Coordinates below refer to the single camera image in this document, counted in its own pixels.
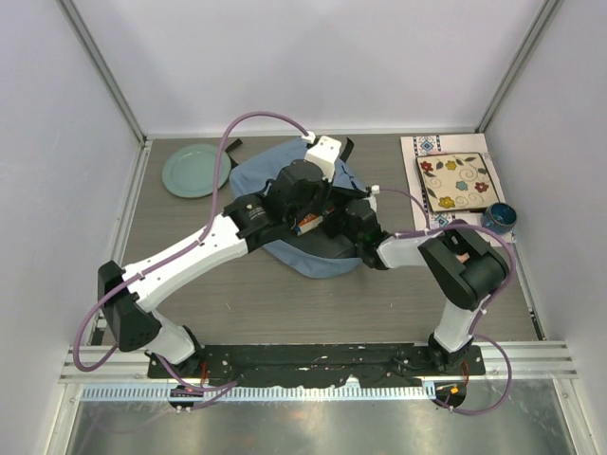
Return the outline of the orange treehouse book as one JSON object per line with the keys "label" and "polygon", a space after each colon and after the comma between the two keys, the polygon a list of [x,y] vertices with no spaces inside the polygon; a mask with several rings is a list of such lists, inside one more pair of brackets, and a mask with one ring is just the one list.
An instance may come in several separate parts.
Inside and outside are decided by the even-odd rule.
{"label": "orange treehouse book", "polygon": [[323,221],[321,215],[308,214],[303,220],[295,227],[295,232],[298,236],[304,235],[307,232],[317,228]]}

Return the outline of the light blue student backpack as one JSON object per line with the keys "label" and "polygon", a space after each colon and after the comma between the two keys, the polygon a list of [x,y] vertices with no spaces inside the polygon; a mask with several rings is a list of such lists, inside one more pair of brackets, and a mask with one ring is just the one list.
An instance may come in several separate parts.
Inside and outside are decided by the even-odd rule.
{"label": "light blue student backpack", "polygon": [[[304,158],[305,152],[306,144],[300,139],[292,139],[241,162],[230,174],[232,195],[237,198],[261,190],[283,167]],[[266,244],[263,249],[312,279],[337,277],[362,265],[354,246],[347,239],[331,239],[320,228]]]}

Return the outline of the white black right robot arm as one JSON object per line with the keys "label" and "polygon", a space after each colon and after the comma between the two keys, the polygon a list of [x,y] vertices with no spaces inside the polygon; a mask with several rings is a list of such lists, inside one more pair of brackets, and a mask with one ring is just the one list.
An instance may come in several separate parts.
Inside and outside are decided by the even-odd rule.
{"label": "white black right robot arm", "polygon": [[368,267],[428,267],[446,298],[442,317],[429,336],[428,362],[441,374],[458,368],[476,324],[515,271],[507,244],[502,244],[508,254],[504,258],[482,237],[492,234],[488,229],[461,220],[429,231],[390,233],[381,227],[369,198],[331,202],[323,214],[322,230],[330,237],[345,237]]}

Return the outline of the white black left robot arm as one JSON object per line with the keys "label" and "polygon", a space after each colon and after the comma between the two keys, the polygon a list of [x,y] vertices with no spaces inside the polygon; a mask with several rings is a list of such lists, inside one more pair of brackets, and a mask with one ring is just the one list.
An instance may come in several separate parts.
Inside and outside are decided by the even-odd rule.
{"label": "white black left robot arm", "polygon": [[202,274],[285,237],[307,215],[321,214],[334,176],[332,164],[295,160],[260,191],[239,196],[202,229],[157,255],[124,268],[103,265],[102,312],[118,348],[144,349],[176,375],[195,376],[202,365],[200,344],[157,307]]}

